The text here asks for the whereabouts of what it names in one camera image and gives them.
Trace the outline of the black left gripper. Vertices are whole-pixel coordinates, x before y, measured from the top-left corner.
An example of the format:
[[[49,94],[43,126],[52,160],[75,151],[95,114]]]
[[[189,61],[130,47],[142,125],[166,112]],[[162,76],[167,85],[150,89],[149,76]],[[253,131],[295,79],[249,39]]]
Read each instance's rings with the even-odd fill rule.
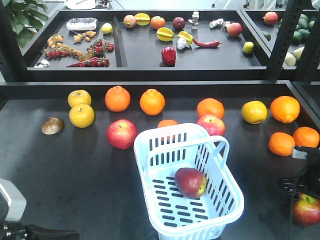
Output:
[[[0,224],[1,240],[79,240],[80,234],[74,230],[57,230],[34,224],[24,226],[20,222]]]

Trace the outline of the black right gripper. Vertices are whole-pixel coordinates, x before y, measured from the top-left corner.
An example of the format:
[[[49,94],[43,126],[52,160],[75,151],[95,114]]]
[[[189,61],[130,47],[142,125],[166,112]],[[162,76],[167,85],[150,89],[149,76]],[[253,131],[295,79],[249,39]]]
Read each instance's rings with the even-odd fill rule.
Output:
[[[312,159],[301,170],[299,175],[279,180],[279,186],[287,190],[295,200],[300,199],[300,194],[320,199],[320,159]]]

